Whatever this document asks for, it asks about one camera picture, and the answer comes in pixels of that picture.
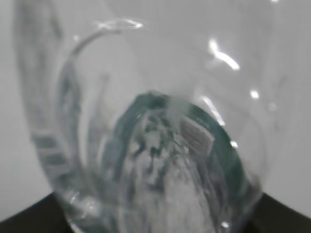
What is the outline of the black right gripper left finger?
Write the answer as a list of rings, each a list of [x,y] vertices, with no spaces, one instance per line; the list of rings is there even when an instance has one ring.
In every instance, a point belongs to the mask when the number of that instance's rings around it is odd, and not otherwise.
[[[71,233],[72,228],[54,196],[49,194],[29,208],[0,222],[2,233]]]

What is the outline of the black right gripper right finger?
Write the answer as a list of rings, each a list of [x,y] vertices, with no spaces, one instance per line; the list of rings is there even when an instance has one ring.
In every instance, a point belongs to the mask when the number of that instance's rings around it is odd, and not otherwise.
[[[251,233],[311,233],[311,219],[264,194],[250,220]]]

